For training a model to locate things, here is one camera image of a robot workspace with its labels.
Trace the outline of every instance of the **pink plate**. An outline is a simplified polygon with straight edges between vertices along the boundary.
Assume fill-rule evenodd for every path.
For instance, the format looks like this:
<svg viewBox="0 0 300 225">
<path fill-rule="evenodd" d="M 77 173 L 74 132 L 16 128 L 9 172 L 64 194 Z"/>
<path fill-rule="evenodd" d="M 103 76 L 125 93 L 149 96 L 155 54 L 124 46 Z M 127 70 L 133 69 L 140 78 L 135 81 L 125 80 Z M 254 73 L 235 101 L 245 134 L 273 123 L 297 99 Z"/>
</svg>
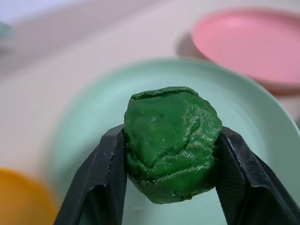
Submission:
<svg viewBox="0 0 300 225">
<path fill-rule="evenodd" d="M 210 15 L 193 30 L 210 60 L 266 84 L 300 87 L 300 17 L 236 9 Z"/>
</svg>

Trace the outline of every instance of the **orange plate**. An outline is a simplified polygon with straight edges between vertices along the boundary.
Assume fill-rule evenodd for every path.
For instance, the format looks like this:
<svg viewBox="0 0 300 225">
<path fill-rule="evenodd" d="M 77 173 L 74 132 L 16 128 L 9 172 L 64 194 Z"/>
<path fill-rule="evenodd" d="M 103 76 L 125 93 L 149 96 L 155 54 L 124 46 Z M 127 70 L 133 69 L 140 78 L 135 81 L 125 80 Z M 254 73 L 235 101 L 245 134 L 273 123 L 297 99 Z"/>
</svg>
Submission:
<svg viewBox="0 0 300 225">
<path fill-rule="evenodd" d="M 53 225 L 57 212 L 55 199 L 44 185 L 0 169 L 1 225 Z"/>
</svg>

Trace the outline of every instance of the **green plate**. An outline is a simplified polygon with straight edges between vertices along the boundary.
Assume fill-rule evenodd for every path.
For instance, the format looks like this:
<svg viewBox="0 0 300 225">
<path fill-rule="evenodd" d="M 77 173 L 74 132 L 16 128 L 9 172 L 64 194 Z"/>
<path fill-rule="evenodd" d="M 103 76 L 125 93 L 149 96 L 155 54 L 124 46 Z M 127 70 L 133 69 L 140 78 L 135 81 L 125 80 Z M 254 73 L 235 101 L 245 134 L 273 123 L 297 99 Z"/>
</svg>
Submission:
<svg viewBox="0 0 300 225">
<path fill-rule="evenodd" d="M 188 59 L 152 60 L 118 70 L 95 82 L 76 100 L 52 143 L 52 179 L 62 198 L 101 136 L 123 123 L 130 96 L 166 86 L 188 86 L 208 100 L 223 125 L 244 137 L 300 205 L 299 130 L 288 113 L 269 92 L 248 78 L 206 61 Z M 190 201 L 154 205 L 129 181 L 123 225 L 168 224 L 225 225 L 216 191 Z"/>
</svg>

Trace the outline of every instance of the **green clay ball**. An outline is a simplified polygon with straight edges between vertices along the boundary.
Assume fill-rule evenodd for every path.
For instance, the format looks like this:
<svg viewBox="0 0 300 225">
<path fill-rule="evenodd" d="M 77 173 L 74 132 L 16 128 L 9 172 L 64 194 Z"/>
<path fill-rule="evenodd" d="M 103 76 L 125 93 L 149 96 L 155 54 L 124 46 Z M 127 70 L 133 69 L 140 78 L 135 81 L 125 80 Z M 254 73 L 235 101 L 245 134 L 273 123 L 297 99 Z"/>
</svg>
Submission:
<svg viewBox="0 0 300 225">
<path fill-rule="evenodd" d="M 175 203 L 213 189 L 222 121 L 187 87 L 145 91 L 130 98 L 125 119 L 127 172 L 153 203 Z"/>
</svg>

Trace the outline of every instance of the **green dough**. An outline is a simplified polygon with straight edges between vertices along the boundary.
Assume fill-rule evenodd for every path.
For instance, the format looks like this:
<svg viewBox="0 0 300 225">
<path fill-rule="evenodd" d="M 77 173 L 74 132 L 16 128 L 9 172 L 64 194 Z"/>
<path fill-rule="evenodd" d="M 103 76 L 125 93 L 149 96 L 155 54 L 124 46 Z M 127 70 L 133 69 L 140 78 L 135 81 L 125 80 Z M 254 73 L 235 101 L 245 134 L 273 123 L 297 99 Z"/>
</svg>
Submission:
<svg viewBox="0 0 300 225">
<path fill-rule="evenodd" d="M 222 121 L 197 92 L 168 87 L 135 94 L 124 120 L 129 179 L 153 203 L 181 202 L 215 187 Z"/>
</svg>

